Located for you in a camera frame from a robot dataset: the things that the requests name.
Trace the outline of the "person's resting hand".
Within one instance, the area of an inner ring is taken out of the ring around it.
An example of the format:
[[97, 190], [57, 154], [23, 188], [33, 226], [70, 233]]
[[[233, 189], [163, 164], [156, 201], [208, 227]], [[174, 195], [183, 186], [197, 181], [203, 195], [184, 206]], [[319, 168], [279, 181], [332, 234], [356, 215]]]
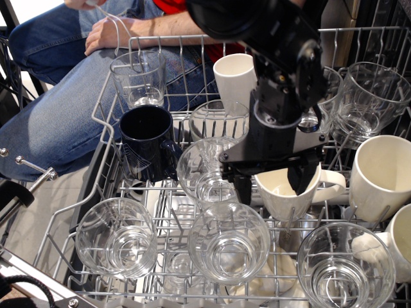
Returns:
[[92, 26], [85, 41], [85, 56], [101, 49], [128, 48], [132, 37], [147, 37], [149, 20], [105, 17]]

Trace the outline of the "person's hand holding controller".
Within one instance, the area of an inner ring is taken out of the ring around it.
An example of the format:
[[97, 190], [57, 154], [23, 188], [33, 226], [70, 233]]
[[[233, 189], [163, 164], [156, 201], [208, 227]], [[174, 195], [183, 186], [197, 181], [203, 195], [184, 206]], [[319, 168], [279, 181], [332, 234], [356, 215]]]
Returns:
[[106, 0], [64, 0], [68, 8], [75, 10], [92, 10], [97, 6], [105, 4]]

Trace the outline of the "person's bare forearm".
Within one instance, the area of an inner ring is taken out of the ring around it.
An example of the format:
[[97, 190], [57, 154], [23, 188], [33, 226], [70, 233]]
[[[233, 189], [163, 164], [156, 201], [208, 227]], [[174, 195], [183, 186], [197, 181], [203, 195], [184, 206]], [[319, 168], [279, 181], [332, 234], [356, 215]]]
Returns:
[[188, 12], [164, 15], [149, 20], [148, 37], [160, 37], [164, 46], [178, 46], [180, 38], [183, 45], [199, 45], [219, 43], [208, 37], [192, 20]]

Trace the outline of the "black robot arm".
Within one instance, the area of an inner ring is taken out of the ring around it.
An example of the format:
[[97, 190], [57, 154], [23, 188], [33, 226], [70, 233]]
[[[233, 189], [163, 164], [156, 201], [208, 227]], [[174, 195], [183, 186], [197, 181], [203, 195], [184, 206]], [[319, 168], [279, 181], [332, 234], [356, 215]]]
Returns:
[[296, 194], [308, 187], [322, 160], [327, 138], [319, 126], [301, 126], [328, 91], [320, 35], [311, 18], [290, 1], [188, 1], [188, 12], [203, 32], [238, 42], [252, 53], [257, 85], [246, 96], [249, 132], [220, 154], [222, 176], [239, 200], [251, 201], [253, 175], [287, 169]]

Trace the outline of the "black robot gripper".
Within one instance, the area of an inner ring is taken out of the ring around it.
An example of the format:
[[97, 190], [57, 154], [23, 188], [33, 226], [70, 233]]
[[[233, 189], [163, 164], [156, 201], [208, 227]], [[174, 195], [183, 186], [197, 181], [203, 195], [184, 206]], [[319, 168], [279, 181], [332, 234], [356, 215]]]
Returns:
[[314, 128], [299, 128], [302, 116], [327, 91], [320, 51], [300, 51], [292, 56], [290, 72], [252, 53], [257, 86], [250, 94], [249, 132], [246, 138], [220, 154], [222, 177], [234, 183], [239, 201], [251, 204], [251, 176], [286, 168], [296, 195], [308, 188], [321, 160], [326, 138]]

